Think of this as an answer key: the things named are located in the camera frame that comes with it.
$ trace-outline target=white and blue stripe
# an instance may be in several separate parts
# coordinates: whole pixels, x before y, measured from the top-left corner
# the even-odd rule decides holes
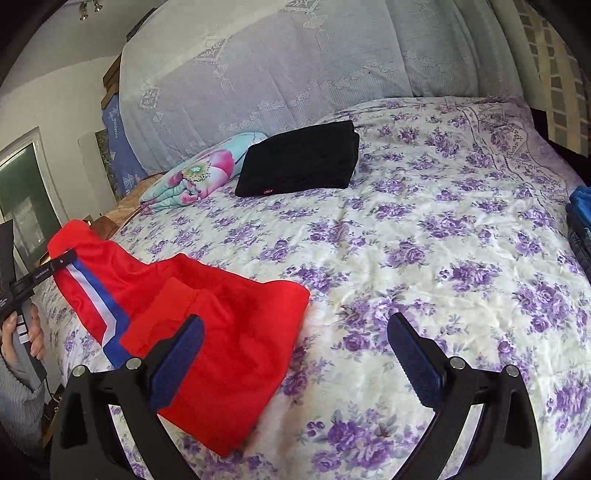
[[[109,361],[115,368],[119,368],[132,356],[120,343],[121,336],[129,326],[129,317],[100,280],[79,259],[66,268],[105,322],[106,330],[100,344]]]

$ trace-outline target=red jacket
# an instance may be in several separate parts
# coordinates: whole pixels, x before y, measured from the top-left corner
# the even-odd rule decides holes
[[[144,357],[189,314],[202,318],[201,351],[159,413],[220,456],[239,447],[287,372],[309,292],[183,254],[146,265],[79,220],[49,243],[53,258],[69,248],[78,259],[55,274],[56,284],[115,367]]]

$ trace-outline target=white bedsheet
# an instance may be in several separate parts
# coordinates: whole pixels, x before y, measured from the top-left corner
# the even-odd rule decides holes
[[[220,459],[166,423],[172,439],[204,480],[392,478],[433,416],[386,340],[387,319],[403,312],[449,356],[520,368],[552,478],[591,423],[591,287],[565,239],[579,178],[508,100],[383,100],[327,121],[347,118],[361,135],[348,189],[237,198],[232,182],[193,206],[137,216],[114,238],[145,262],[185,252],[311,291],[292,366],[245,450]],[[77,364],[109,368],[45,285],[64,383]],[[119,409],[114,418],[149,478]]]

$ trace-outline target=grey sleeve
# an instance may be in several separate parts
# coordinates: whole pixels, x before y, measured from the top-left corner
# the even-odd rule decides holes
[[[31,381],[29,380],[29,375],[27,374],[27,372],[25,372],[25,370],[23,369],[23,367],[21,366],[21,364],[19,362],[12,363],[6,359],[4,359],[4,362],[6,363],[6,366],[8,367],[8,371],[10,373],[12,373],[16,377],[16,379],[18,381],[20,381],[20,383],[22,383],[26,387],[29,387],[31,390],[33,390],[32,386],[31,386]]]
[[[32,457],[40,457],[43,454],[41,418],[44,396],[43,384],[31,391],[15,377],[4,357],[0,355],[0,423],[14,445]]]

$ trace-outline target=black folded cloth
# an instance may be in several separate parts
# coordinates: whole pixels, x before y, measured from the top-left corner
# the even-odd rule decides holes
[[[248,149],[236,195],[345,189],[358,155],[359,135],[351,120],[275,135]]]

